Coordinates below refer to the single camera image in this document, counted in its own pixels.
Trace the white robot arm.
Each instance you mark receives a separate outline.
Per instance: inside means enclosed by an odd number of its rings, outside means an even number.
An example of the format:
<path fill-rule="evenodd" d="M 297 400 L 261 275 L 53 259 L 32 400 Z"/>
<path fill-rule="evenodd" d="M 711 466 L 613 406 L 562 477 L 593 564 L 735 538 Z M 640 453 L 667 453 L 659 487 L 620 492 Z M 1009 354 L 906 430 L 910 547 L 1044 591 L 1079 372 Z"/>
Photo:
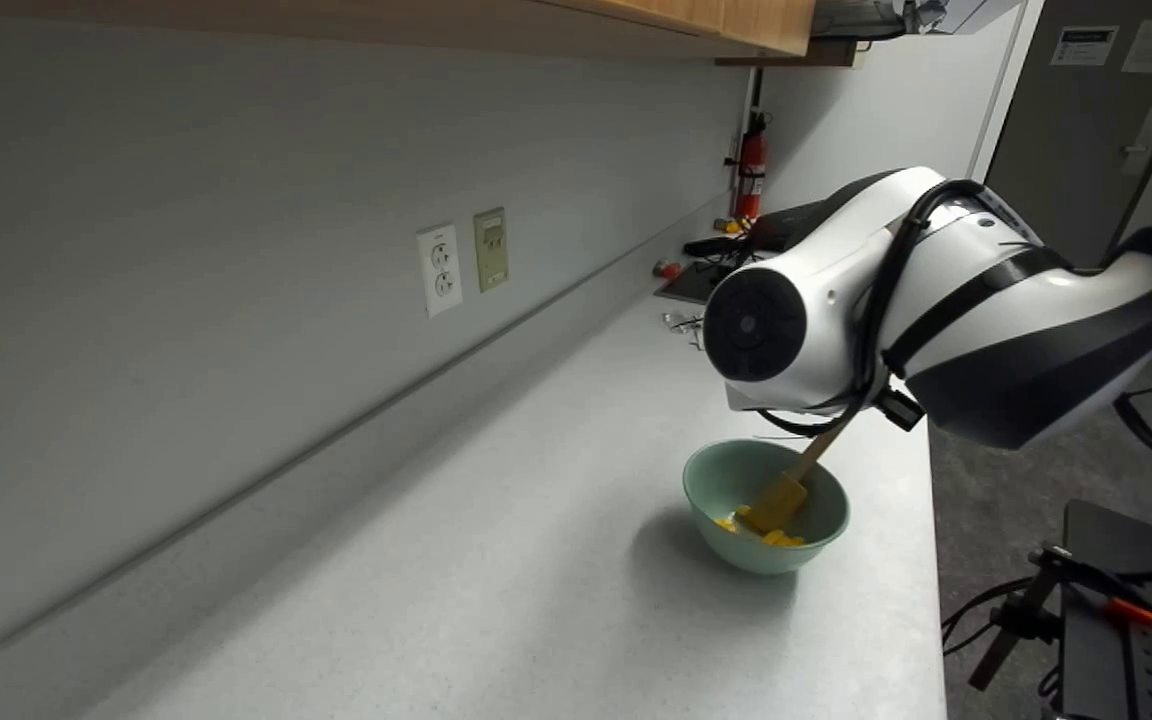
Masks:
<path fill-rule="evenodd" d="M 723 275 L 701 345 L 733 406 L 803 434 L 877 406 L 1022 447 L 1152 360 L 1152 224 L 1079 272 L 975 180 L 877 171 Z"/>

